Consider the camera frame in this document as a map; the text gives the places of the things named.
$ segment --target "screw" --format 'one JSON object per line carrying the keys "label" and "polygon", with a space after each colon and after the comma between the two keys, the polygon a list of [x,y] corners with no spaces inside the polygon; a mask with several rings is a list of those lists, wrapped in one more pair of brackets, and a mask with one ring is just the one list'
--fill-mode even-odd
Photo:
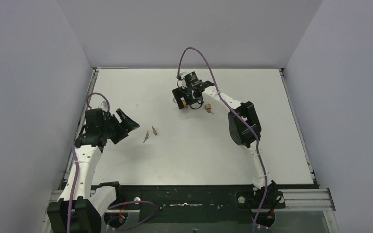
{"label": "screw", "polygon": [[243,197],[243,196],[239,197],[238,202],[241,203],[241,204],[244,204],[245,203],[245,197]]}
{"label": "screw", "polygon": [[141,200],[140,197],[135,197],[135,198],[134,198],[134,201],[140,201],[140,200]]}

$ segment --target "gray metal piece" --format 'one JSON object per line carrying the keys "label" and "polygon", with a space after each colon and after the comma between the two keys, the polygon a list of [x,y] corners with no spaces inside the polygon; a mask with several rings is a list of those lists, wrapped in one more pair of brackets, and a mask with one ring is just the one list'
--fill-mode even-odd
{"label": "gray metal piece", "polygon": [[279,74],[281,75],[281,80],[282,80],[282,84],[284,85],[285,93],[287,94],[288,103],[289,103],[289,106],[291,108],[292,116],[294,117],[295,125],[297,126],[298,134],[300,136],[300,141],[301,141],[301,144],[302,144],[303,149],[304,149],[306,161],[308,162],[309,170],[311,171],[312,179],[315,179],[315,175],[312,173],[313,168],[312,168],[312,165],[311,165],[311,160],[310,160],[309,155],[308,155],[308,151],[307,151],[306,146],[305,146],[304,137],[303,137],[302,132],[301,132],[300,124],[298,123],[298,119],[297,119],[297,116],[295,114],[294,107],[292,106],[292,103],[291,103],[291,98],[289,97],[289,94],[288,94],[288,88],[287,88],[287,84],[285,83],[283,70],[282,69],[278,69],[278,70],[279,70]]}
{"label": "gray metal piece", "polygon": [[[92,71],[92,77],[91,77],[91,79],[89,81],[88,91],[86,92],[86,96],[85,97],[87,97],[94,90],[95,82],[96,82],[96,79],[98,77],[99,71],[100,71],[100,69],[96,69],[96,70]],[[75,139],[78,137],[78,133],[81,131],[81,128],[84,125],[84,122],[85,122],[85,111],[87,109],[88,109],[88,105],[86,104],[86,98],[85,98],[84,108],[82,109],[81,117],[79,118],[78,128],[76,129],[76,133],[75,133]],[[72,168],[72,158],[73,158],[73,154],[72,154],[72,151],[71,151],[71,153],[69,155],[69,160],[68,160],[66,172],[70,172],[70,170]]]}
{"label": "gray metal piece", "polygon": [[338,225],[335,220],[334,211],[324,211],[325,221],[330,233],[339,233]]}
{"label": "gray metal piece", "polygon": [[149,133],[148,133],[149,131],[147,131],[147,134],[145,135],[145,139],[144,139],[144,142],[143,143],[145,143],[145,141],[149,138]]}
{"label": "gray metal piece", "polygon": [[285,208],[281,211],[334,211],[334,203],[329,189],[284,189]]}
{"label": "gray metal piece", "polygon": [[239,197],[239,198],[238,198],[238,202],[239,202],[240,204],[244,204],[244,203],[245,203],[245,197],[243,197],[243,196]]}

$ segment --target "cable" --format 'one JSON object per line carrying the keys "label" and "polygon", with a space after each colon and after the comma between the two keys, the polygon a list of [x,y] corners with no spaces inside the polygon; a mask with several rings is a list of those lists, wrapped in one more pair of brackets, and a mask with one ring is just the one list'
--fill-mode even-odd
{"label": "cable", "polygon": [[197,109],[200,109],[200,108],[202,107],[202,105],[203,105],[203,102],[200,103],[200,106],[199,106],[198,108],[194,108],[194,107],[192,107],[192,105],[190,105],[190,107],[191,107],[191,109],[193,109],[193,110],[197,110]]}
{"label": "cable", "polygon": [[70,233],[70,221],[71,221],[71,215],[72,215],[72,202],[73,202],[73,193],[75,192],[75,186],[76,181],[78,180],[78,172],[79,172],[79,162],[78,162],[78,156],[76,155],[76,148],[75,145],[72,147],[72,154],[73,159],[75,160],[75,176],[73,178],[72,182],[72,190],[71,194],[69,196],[69,203],[68,203],[68,217],[67,217],[67,233]]}
{"label": "cable", "polygon": [[282,199],[282,196],[280,196],[275,202],[274,204],[272,204],[272,207],[270,208],[270,210],[268,210],[267,214],[270,215],[272,213],[274,213],[275,211],[275,206],[279,203],[279,201]]}
{"label": "cable", "polygon": [[126,205],[124,205],[122,208],[119,209],[119,216],[120,216],[121,218],[123,218],[123,219],[125,219],[125,217],[122,215],[122,210],[124,210],[125,207],[126,207]]}
{"label": "cable", "polygon": [[[218,85],[217,85],[217,82],[215,81],[215,77],[214,77],[214,74],[212,73],[212,69],[211,69],[211,66],[209,65],[207,59],[205,58],[205,56],[196,48],[194,47],[188,47],[184,50],[184,52],[182,53],[181,55],[181,59],[179,60],[179,65],[178,65],[178,73],[177,75],[179,75],[179,71],[181,69],[181,62],[182,62],[182,58],[184,57],[184,54],[187,50],[194,50],[196,51],[202,58],[203,60],[205,61],[206,63],[206,66],[208,67],[208,70],[209,70],[209,73],[211,74],[211,77],[212,77],[212,80],[214,81],[214,86],[215,86],[215,89],[217,90],[217,92],[219,92],[219,88],[218,88]],[[219,97],[220,97],[220,100],[226,105],[226,107],[231,111],[232,114],[234,114],[247,128],[248,130],[254,135],[255,139],[256,139],[256,153],[258,155],[258,158],[259,158],[259,161],[261,163],[261,166],[262,166],[262,170],[264,171],[264,178],[265,178],[265,189],[264,189],[264,195],[262,196],[262,199],[261,199],[261,203],[259,204],[259,207],[258,207],[258,210],[255,214],[255,218],[254,218],[254,222],[253,222],[253,225],[252,225],[252,232],[254,233],[255,232],[255,229],[256,229],[256,220],[259,216],[259,212],[261,211],[261,207],[262,207],[262,204],[264,203],[264,200],[265,200],[265,197],[267,195],[267,187],[268,187],[268,181],[267,181],[267,172],[265,170],[265,166],[264,166],[264,163],[262,162],[262,158],[261,158],[261,154],[259,153],[259,138],[258,138],[258,135],[256,135],[255,131],[251,128],[250,125],[248,125],[244,119],[242,119],[242,117],[236,113],[232,108],[231,106],[229,106],[229,104],[223,99],[222,95],[219,94]]]}
{"label": "cable", "polygon": [[90,101],[90,98],[91,98],[91,96],[93,96],[93,95],[98,95],[98,96],[101,96],[105,101],[106,101],[106,104],[108,105],[108,110],[107,110],[107,112],[109,112],[109,110],[110,110],[110,105],[109,105],[109,101],[108,101],[108,99],[103,95],[103,94],[101,94],[101,93],[99,93],[99,92],[92,92],[91,94],[89,94],[87,97],[86,97],[86,104],[88,105],[88,108],[92,108],[90,105],[89,105],[89,101]]}
{"label": "cable", "polygon": [[[123,202],[123,203],[119,203],[119,204],[116,204],[116,205],[113,205],[113,206],[109,206],[109,207],[108,207],[108,210],[111,210],[111,209],[113,209],[113,208],[117,208],[117,207],[120,207],[120,206],[123,206],[123,205],[131,205],[131,204],[137,204],[137,203],[145,203],[145,204],[149,204],[149,205],[156,206],[154,203],[152,203],[152,202],[150,202],[150,201],[147,201],[147,200],[139,200],[139,201]],[[141,225],[142,223],[146,222],[146,221],[147,221],[148,219],[150,219],[152,216],[154,216],[155,213],[156,213],[156,211],[158,211],[158,208],[157,208],[157,209],[156,209],[152,214],[150,214],[148,217],[146,217],[144,220],[140,221],[139,223],[137,223],[137,224],[135,224],[135,225],[133,225],[133,226],[130,226],[130,227],[127,227],[127,228],[116,228],[115,230],[117,230],[117,231],[127,231],[127,230],[129,230],[129,229],[135,228],[135,227]],[[115,220],[115,219],[117,219],[117,217],[116,217],[116,218],[112,218],[112,219],[110,219],[110,220],[106,223],[107,227],[109,226],[109,223],[111,223],[111,221],[113,221],[113,220]]]}

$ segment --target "gray wall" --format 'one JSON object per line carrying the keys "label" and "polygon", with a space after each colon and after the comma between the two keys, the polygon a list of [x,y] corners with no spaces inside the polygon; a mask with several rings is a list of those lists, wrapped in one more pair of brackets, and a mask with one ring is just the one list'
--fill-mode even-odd
{"label": "gray wall", "polygon": [[[58,0],[94,67],[284,67],[322,0]],[[184,65],[203,65],[190,52]]]}
{"label": "gray wall", "polygon": [[373,232],[373,1],[324,0],[284,75],[340,231]]}
{"label": "gray wall", "polygon": [[0,232],[37,232],[91,67],[55,0],[0,0]]}

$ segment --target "white table surface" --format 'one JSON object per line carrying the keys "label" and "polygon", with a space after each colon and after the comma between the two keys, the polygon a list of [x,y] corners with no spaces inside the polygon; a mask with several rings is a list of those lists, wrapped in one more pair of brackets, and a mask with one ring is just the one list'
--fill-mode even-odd
{"label": "white table surface", "polygon": [[[194,69],[211,80],[207,69]],[[220,90],[251,101],[262,126],[262,158],[277,184],[313,183],[287,95],[277,69],[215,69]],[[214,110],[179,110],[172,101],[175,69],[101,69],[94,92],[107,96],[141,126],[114,145],[108,141],[93,184],[250,184],[249,166],[229,135],[228,117]],[[93,96],[92,106],[101,97]],[[152,133],[152,125],[158,136]],[[149,130],[150,138],[143,143]]]}

